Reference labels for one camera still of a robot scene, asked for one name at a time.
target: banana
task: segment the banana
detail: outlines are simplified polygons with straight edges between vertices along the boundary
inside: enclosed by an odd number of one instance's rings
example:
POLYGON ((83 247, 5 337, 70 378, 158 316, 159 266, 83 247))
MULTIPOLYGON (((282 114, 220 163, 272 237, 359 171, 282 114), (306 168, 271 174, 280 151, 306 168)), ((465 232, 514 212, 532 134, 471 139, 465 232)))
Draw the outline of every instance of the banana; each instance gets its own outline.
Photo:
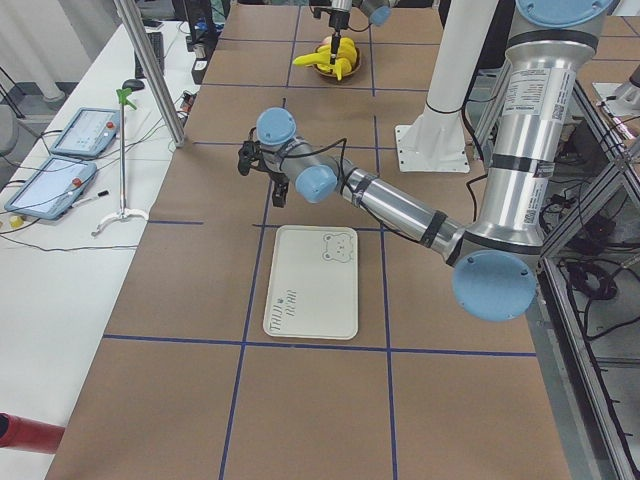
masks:
POLYGON ((349 60, 346 58, 338 58, 334 65, 333 73, 336 74, 338 81, 342 80, 344 75, 349 75, 351 73, 351 64, 349 63, 349 60))
POLYGON ((309 65, 329 65, 329 57, 330 54, 322 52, 308 53, 307 55, 296 57, 293 60, 293 64, 298 67, 308 67, 309 65))
MULTIPOLYGON (((318 47, 317 52, 318 53, 328 52, 330 54, 331 45, 322 45, 318 47)), ((351 45, 348 45, 348 44, 340 45, 340 48, 338 49, 338 58, 340 57, 343 57, 349 60, 351 67, 354 67, 356 62, 358 61, 358 52, 356 51, 355 47, 352 47, 351 45)))
POLYGON ((293 64, 296 66, 315 65, 322 73, 333 74, 338 81, 341 81, 343 77, 353 71, 358 60, 358 52, 353 40, 349 37, 342 37, 340 39, 340 48, 338 49, 338 57, 336 58, 335 65, 330 64, 330 59, 331 45, 323 44, 320 45, 314 53, 296 57, 293 60, 293 64))

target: light blue joint cap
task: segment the light blue joint cap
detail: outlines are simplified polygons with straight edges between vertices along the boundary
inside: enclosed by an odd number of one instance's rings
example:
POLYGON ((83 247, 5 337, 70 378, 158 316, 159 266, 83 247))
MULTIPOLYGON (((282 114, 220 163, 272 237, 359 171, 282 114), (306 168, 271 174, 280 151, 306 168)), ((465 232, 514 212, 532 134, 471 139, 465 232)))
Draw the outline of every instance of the light blue joint cap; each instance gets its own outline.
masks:
POLYGON ((455 266, 452 283, 462 308, 492 322, 523 314, 536 293, 536 278, 527 264, 498 250, 464 257, 455 266))
POLYGON ((376 27, 383 25, 391 16, 391 8, 386 5, 377 8, 370 16, 369 21, 376 27))
POLYGON ((258 140, 264 145, 280 145, 296 134, 296 121, 284 108, 267 108, 256 122, 258 140))
POLYGON ((296 190, 309 203, 319 203, 338 185, 335 173, 327 165, 313 165, 296 178, 296 190))
POLYGON ((516 0, 524 18, 546 28, 585 23, 607 10, 613 0, 516 0))

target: pen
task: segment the pen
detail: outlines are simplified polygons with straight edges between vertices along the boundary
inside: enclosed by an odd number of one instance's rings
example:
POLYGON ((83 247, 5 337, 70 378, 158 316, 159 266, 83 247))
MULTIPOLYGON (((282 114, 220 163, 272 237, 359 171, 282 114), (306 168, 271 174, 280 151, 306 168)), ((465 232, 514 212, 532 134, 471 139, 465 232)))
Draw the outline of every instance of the pen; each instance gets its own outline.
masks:
POLYGON ((82 200, 78 200, 76 203, 71 205, 71 208, 77 207, 79 205, 82 205, 83 203, 87 203, 87 202, 91 202, 93 200, 97 200, 98 198, 105 197, 107 195, 109 195, 109 190, 103 190, 101 192, 98 192, 98 194, 94 195, 93 197, 88 197, 88 198, 83 198, 82 200))

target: yellow banana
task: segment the yellow banana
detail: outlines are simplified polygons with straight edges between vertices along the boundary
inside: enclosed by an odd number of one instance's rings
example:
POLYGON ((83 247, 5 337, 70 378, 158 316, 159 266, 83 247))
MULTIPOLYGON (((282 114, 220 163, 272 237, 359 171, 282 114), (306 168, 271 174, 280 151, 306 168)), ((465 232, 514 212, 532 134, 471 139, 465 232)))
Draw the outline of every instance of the yellow banana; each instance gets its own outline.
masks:
POLYGON ((351 64, 349 63, 349 60, 346 58, 338 58, 334 65, 333 73, 336 74, 338 81, 342 80, 344 75, 349 75, 351 73, 351 64))
POLYGON ((307 55, 302 55, 300 57, 296 57, 293 60, 293 64, 298 67, 308 67, 309 65, 328 65, 329 64, 330 54, 328 53, 308 53, 307 55))
MULTIPOLYGON (((329 53, 331 54, 331 45, 322 45, 318 47, 318 53, 329 53)), ((351 45, 341 45, 338 49, 338 58, 343 57, 349 60, 351 67, 354 67, 356 62, 358 61, 358 52, 351 45)))

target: red object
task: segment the red object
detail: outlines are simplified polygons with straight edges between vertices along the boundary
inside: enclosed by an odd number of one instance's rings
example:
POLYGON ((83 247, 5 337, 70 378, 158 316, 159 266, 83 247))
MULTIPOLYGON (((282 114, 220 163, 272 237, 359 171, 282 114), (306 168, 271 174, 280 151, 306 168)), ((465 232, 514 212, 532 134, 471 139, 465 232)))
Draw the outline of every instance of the red object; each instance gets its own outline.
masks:
POLYGON ((64 427, 0 413, 0 447, 56 453, 64 427))

